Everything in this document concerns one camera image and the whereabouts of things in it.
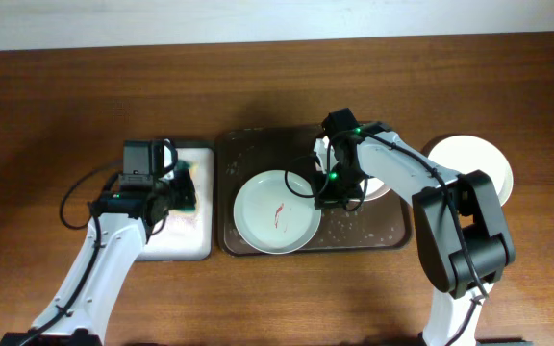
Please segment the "pinkish white plate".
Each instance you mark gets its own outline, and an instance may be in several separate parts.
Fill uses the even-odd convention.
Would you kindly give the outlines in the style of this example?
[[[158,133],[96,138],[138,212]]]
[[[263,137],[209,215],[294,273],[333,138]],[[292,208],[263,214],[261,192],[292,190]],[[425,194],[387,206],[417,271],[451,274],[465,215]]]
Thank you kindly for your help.
[[[335,158],[335,149],[331,148],[328,150],[329,138],[324,136],[322,138],[317,138],[315,140],[315,145],[313,152],[319,160],[319,163],[315,165],[317,172],[326,173],[327,172],[327,161],[329,158],[330,167],[333,168],[337,164]],[[365,193],[365,201],[372,201],[378,198],[381,198],[386,193],[390,191],[390,188],[385,185],[381,180],[377,178],[369,178],[367,180],[367,189]]]

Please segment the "green yellow sponge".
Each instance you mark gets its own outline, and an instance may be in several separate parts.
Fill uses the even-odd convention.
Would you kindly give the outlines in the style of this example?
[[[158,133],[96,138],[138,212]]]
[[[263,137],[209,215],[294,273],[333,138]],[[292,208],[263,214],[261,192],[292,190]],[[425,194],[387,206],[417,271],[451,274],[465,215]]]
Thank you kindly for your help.
[[[170,181],[171,208],[179,211],[195,211],[196,191],[190,174],[191,164],[178,161]]]

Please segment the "pale green plate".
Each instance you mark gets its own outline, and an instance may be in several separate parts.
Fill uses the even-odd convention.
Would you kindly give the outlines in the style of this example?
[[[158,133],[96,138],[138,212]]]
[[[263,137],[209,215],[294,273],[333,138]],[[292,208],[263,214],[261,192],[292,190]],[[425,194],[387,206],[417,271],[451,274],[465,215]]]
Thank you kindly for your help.
[[[270,255],[295,252],[315,236],[321,211],[307,196],[304,178],[283,170],[259,173],[242,185],[233,206],[233,219],[242,239]]]

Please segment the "white front plate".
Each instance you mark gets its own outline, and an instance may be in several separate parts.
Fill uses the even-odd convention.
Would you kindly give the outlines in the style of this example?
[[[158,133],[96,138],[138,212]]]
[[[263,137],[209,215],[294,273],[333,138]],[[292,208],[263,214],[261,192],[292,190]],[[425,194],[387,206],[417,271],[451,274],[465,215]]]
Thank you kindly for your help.
[[[491,178],[501,206],[507,203],[512,194],[512,167],[497,147],[481,137],[448,136],[431,147],[428,158],[464,174],[483,171]]]

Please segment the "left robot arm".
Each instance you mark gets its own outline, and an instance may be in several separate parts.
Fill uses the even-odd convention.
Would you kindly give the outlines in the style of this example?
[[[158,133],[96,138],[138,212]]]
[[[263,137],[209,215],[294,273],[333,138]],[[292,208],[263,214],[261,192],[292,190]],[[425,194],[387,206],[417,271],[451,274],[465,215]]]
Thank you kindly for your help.
[[[194,210],[189,167],[168,139],[128,140],[121,170],[88,203],[87,235],[60,289],[25,333],[3,345],[101,345],[120,289],[174,210]]]

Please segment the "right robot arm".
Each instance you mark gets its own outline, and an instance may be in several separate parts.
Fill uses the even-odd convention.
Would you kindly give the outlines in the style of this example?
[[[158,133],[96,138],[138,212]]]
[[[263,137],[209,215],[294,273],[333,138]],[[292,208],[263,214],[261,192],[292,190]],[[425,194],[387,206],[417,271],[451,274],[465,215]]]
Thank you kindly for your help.
[[[516,248],[491,177],[461,173],[407,145],[387,124],[361,124],[350,109],[321,124],[326,149],[312,179],[318,210],[363,201],[360,186],[377,178],[412,209],[418,258],[434,288],[424,345],[474,345],[489,293],[516,259]]]

